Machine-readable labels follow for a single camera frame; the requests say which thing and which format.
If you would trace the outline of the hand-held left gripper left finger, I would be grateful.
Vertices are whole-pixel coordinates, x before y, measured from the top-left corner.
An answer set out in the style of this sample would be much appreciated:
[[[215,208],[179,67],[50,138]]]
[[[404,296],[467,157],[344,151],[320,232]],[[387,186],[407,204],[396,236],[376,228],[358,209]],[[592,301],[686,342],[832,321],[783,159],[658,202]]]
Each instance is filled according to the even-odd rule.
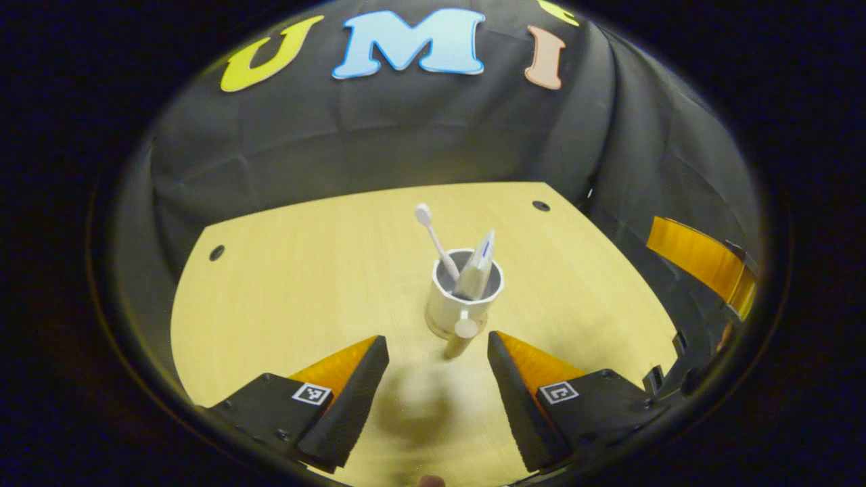
[[[269,471],[334,473],[358,444],[389,363],[386,337],[373,335],[297,372],[257,374],[197,406],[197,425]]]

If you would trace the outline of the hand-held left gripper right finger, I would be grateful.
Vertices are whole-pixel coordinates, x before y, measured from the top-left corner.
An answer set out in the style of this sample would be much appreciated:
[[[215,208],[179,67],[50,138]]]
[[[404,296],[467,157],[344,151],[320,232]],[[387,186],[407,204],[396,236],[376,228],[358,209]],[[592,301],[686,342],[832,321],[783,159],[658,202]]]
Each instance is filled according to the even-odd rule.
[[[489,333],[486,357],[529,471],[594,462],[669,410],[610,368],[582,372],[501,331]]]

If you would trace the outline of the white cup with wooden handle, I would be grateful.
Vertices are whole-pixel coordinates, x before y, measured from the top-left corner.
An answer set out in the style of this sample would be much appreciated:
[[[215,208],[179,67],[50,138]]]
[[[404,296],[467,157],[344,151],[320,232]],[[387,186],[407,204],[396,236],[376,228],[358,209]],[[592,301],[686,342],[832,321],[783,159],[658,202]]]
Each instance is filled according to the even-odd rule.
[[[436,260],[431,273],[431,287],[425,304],[425,323],[430,331],[446,340],[442,357],[446,360],[462,355],[488,323],[488,312],[505,289],[501,266],[490,262],[489,274],[480,298],[468,301],[453,292],[457,281],[446,271],[445,263]]]

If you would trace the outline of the white toothpaste tube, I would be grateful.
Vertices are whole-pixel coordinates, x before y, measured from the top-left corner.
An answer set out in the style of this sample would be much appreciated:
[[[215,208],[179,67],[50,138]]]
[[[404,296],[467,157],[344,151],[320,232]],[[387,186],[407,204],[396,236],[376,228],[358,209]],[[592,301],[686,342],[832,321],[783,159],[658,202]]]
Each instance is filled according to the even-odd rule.
[[[464,301],[480,301],[493,267],[495,229],[491,228],[480,240],[476,249],[467,259],[458,280],[455,282],[453,296]]]

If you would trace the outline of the white toothbrush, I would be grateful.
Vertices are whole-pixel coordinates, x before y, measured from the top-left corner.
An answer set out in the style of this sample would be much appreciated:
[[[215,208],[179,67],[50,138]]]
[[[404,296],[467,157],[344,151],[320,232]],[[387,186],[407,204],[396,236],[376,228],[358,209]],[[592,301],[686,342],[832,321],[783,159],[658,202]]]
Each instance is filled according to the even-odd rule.
[[[417,221],[420,222],[420,224],[429,232],[431,240],[439,253],[441,263],[445,266],[446,271],[451,276],[454,283],[457,283],[460,277],[460,271],[457,268],[455,261],[451,258],[451,255],[449,255],[448,252],[445,252],[445,248],[442,246],[441,241],[433,229],[430,207],[425,203],[419,203],[414,209],[414,214]]]

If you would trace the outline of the light wooden desktop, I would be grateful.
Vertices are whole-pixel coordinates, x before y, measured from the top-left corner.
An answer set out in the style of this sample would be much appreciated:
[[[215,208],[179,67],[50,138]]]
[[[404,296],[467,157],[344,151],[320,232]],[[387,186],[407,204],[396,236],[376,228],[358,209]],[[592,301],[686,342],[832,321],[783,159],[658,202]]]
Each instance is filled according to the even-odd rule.
[[[356,487],[499,487],[525,478],[479,335],[454,360],[425,323],[437,252],[414,207],[427,203],[443,247],[495,232],[505,287],[486,330],[584,372],[634,384],[677,355],[675,325],[618,248],[537,182],[408,187],[325,198],[208,226],[171,311],[177,375],[212,407],[262,373],[287,377],[374,335],[389,364],[346,466]]]

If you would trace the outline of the black backdrop cloth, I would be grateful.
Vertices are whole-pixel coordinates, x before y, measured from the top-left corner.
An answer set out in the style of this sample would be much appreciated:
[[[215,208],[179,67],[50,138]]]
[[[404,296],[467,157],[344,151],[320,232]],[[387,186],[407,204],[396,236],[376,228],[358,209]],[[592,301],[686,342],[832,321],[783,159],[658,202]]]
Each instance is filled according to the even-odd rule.
[[[251,62],[205,68],[130,158],[112,216],[128,321],[170,361],[198,235],[230,218],[403,186],[532,180],[575,204],[662,297],[710,292],[643,244],[653,216],[767,255],[754,163],[643,41],[539,0],[334,0],[278,22]]]

